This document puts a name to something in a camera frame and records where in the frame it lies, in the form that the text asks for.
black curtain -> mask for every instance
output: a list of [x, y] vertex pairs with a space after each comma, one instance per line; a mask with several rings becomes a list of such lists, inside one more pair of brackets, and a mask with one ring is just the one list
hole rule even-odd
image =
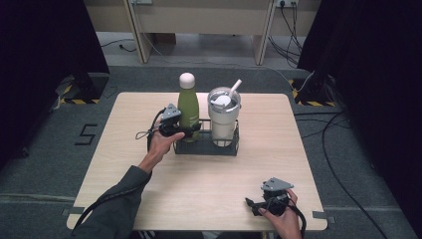
[[421, 1], [322, 0], [299, 68], [335, 77], [372, 163], [422, 238], [421, 13]]
[[83, 0], [0, 2], [0, 167], [35, 130], [68, 75], [108, 73]]

water bottle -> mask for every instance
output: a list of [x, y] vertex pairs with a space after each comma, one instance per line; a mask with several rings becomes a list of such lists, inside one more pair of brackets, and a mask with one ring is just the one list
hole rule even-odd
[[[183, 73], [180, 78], [180, 94], [177, 107], [182, 112], [179, 120], [181, 128], [194, 127], [199, 123], [199, 104], [195, 92], [195, 77], [190, 73]], [[195, 131], [192, 137], [183, 140], [187, 142], [195, 141], [199, 136], [199, 131]]]

bottle cap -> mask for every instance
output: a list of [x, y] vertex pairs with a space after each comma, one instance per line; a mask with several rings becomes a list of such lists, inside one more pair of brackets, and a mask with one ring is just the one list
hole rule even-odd
[[180, 75], [180, 87], [183, 89], [192, 89], [195, 87], [195, 77], [190, 73]]

hand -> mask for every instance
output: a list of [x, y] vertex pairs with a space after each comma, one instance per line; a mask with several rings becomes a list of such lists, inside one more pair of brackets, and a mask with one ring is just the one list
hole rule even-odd
[[151, 140], [149, 152], [138, 167], [145, 172], [150, 173], [152, 168], [154, 168], [154, 166], [162, 160], [164, 154], [170, 150], [171, 145], [183, 137], [184, 132], [179, 132], [170, 137], [165, 137], [161, 135], [158, 130], [156, 130]]
[[[289, 205], [296, 205], [298, 197], [290, 189], [286, 190], [292, 199], [289, 201]], [[299, 229], [298, 215], [290, 207], [286, 207], [285, 212], [281, 216], [273, 215], [270, 211], [264, 208], [260, 208], [259, 212], [273, 224], [281, 238], [302, 238], [301, 231]]]

black sleeve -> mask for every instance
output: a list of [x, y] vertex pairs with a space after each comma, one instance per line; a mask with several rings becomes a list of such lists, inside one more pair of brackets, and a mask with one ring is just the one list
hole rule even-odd
[[106, 191], [98, 201], [116, 193], [137, 189], [100, 204], [90, 217], [72, 232], [71, 238], [128, 238], [139, 208], [140, 195], [150, 178], [151, 173], [132, 166], [121, 181]]

